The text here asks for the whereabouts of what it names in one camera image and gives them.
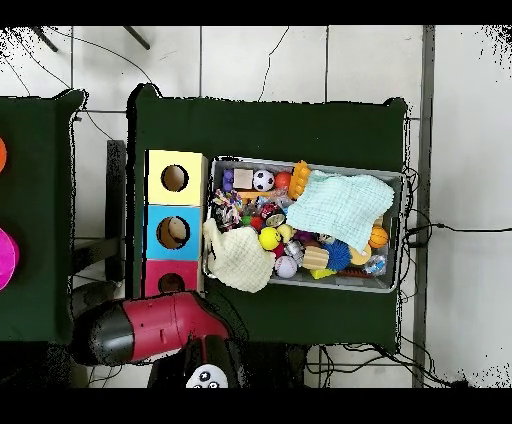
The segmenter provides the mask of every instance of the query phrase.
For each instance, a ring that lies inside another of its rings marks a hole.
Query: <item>soccer ball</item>
[[[252,179],[254,188],[258,191],[269,191],[274,187],[274,181],[274,174],[272,174],[272,172],[265,171],[264,169],[257,170]]]

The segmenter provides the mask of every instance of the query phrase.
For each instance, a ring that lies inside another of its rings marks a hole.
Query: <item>gray plastic bin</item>
[[[249,158],[233,158],[233,157],[219,157],[212,161],[210,169],[210,195],[215,189],[222,187],[222,174],[225,169],[230,168],[244,168],[244,169],[267,169],[274,174],[280,171],[293,172],[294,163],[291,162],[276,162],[270,160],[249,159]],[[339,275],[331,275],[319,280],[315,280],[310,272],[304,268],[299,268],[299,271],[293,278],[284,279],[280,278],[275,273],[272,275],[269,283],[271,284],[286,284],[292,286],[307,286],[317,287],[323,289],[335,290],[355,290],[355,291],[368,291],[374,293],[389,293],[393,291],[400,278],[400,261],[401,261],[401,247],[402,238],[404,233],[404,208],[405,208],[405,192],[406,192],[406,178],[403,174],[398,172],[388,171],[375,171],[355,168],[342,168],[336,166],[313,165],[308,163],[311,170],[320,170],[326,173],[341,174],[346,176],[367,174],[379,178],[390,187],[393,188],[395,196],[393,198],[393,205],[384,214],[383,227],[389,234],[388,246],[380,249],[373,249],[373,254],[383,254],[387,256],[386,273],[379,277],[372,278],[358,278],[358,277],[345,277]],[[208,199],[207,218],[211,217],[212,206],[211,199]],[[208,247],[204,246],[203,251],[203,271],[210,278],[216,278],[208,270],[207,258]]]

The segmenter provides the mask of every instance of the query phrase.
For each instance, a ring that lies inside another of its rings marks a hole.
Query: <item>round hole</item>
[[[190,238],[190,227],[179,216],[164,218],[158,224],[156,238],[167,249],[180,249]]]
[[[188,184],[188,173],[180,165],[169,165],[162,171],[162,185],[169,191],[181,191]]]
[[[158,280],[158,290],[160,293],[173,293],[185,291],[185,282],[181,275],[174,272],[162,275]]]

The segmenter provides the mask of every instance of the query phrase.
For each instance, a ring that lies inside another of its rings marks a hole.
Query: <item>black and white object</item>
[[[196,368],[185,387],[187,389],[227,389],[228,378],[219,367],[204,364]]]

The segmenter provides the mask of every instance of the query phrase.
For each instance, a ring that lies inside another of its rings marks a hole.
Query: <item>red ball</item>
[[[289,172],[278,172],[275,177],[276,188],[288,188],[290,186],[290,180],[292,179],[292,174]]]
[[[276,259],[280,258],[281,256],[284,255],[284,244],[279,243],[277,247],[274,250],[272,250],[272,252],[276,254]]]
[[[263,227],[263,219],[259,216],[253,216],[251,218],[251,227],[259,233]]]

